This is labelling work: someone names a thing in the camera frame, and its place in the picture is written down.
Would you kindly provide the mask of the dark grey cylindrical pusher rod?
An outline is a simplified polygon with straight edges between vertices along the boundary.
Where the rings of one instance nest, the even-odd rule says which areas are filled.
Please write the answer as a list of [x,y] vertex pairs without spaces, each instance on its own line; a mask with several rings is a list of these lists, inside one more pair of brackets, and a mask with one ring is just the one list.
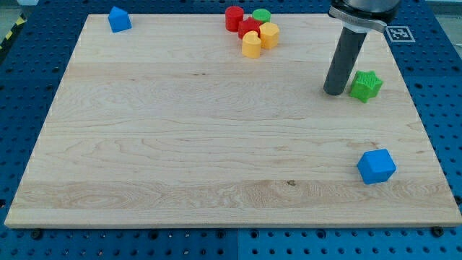
[[366,33],[358,33],[347,27],[342,28],[323,85],[325,93],[337,96],[344,92],[366,35]]

